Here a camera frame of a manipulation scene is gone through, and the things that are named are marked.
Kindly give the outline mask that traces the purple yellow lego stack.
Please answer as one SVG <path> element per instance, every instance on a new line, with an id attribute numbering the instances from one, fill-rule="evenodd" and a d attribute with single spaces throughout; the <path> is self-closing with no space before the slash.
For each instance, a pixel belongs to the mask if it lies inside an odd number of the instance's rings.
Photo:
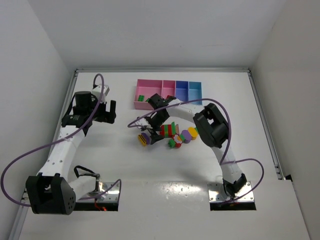
<path id="1" fill-rule="evenodd" d="M 151 144 L 151 139 L 145 132 L 138 135 L 138 140 L 144 147 Z"/>

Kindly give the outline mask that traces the red green lego block cluster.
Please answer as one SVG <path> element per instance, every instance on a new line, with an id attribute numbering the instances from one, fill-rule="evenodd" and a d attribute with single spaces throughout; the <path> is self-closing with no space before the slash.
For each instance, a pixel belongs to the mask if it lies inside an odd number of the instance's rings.
<path id="1" fill-rule="evenodd" d="M 180 134 L 179 125 L 173 121 L 171 124 L 163 124 L 160 126 L 159 134 L 164 138 L 171 138 L 174 135 Z"/>

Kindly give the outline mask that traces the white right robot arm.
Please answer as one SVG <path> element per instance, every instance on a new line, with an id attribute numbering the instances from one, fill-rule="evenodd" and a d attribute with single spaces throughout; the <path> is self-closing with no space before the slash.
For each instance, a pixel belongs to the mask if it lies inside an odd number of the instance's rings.
<path id="1" fill-rule="evenodd" d="M 247 178 L 236 163 L 233 153 L 229 152 L 231 127 L 217 105 L 182 102 L 174 96 L 164 99 L 157 93 L 147 102 L 156 111 L 154 116 L 145 117 L 148 122 L 146 129 L 150 133 L 150 143 L 154 144 L 164 138 L 159 132 L 161 125 L 169 117 L 177 117 L 194 123 L 200 139 L 212 149 L 219 161 L 225 192 L 231 198 L 235 198 L 236 193 L 246 184 Z"/>

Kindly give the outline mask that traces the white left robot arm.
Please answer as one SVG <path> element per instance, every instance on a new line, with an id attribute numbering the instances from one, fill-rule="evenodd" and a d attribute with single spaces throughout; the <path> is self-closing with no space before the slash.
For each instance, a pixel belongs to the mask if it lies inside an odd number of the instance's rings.
<path id="1" fill-rule="evenodd" d="M 86 195 L 101 191 L 100 174 L 84 168 L 75 172 L 76 179 L 68 182 L 68 174 L 77 148 L 93 122 L 113 124 L 116 101 L 106 110 L 109 89 L 95 86 L 92 91 L 76 92 L 62 117 L 58 142 L 37 175 L 26 180 L 26 191 L 34 214 L 70 215 L 76 203 Z"/>

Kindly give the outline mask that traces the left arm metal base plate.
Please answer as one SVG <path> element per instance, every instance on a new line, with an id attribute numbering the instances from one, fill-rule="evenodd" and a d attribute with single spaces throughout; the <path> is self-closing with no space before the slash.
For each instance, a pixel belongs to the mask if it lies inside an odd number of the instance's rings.
<path id="1" fill-rule="evenodd" d="M 100 182 L 97 191 L 89 192 L 77 200 L 78 203 L 116 203 L 121 193 L 119 182 Z"/>

